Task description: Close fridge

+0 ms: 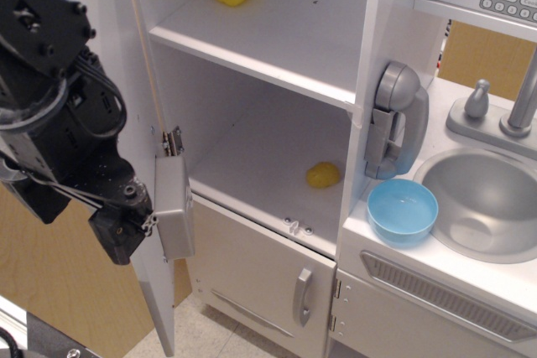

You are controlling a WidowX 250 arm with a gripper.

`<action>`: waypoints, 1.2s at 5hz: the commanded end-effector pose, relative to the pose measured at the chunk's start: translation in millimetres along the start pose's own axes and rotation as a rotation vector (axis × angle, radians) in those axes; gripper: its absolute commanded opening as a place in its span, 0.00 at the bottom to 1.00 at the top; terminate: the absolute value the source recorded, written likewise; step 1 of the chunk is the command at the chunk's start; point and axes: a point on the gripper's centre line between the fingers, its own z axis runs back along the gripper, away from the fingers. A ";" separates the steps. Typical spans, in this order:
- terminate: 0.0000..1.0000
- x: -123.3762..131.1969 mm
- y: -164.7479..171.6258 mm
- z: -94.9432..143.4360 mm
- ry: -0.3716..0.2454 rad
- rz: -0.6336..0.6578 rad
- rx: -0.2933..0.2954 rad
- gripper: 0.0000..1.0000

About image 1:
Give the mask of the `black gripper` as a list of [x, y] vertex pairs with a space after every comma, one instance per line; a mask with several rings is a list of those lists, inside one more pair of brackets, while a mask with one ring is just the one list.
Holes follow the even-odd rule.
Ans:
[[54, 188], [95, 209], [89, 225], [117, 265], [129, 264], [136, 249], [152, 235], [156, 215], [149, 192], [131, 164], [118, 155], [87, 160]]

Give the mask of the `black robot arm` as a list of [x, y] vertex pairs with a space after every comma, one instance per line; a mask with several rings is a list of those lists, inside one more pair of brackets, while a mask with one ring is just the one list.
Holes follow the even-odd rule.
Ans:
[[97, 240], [126, 265], [156, 222], [146, 186], [117, 150], [127, 108], [98, 56], [85, 4], [1, 0], [2, 184], [49, 224], [90, 206]]

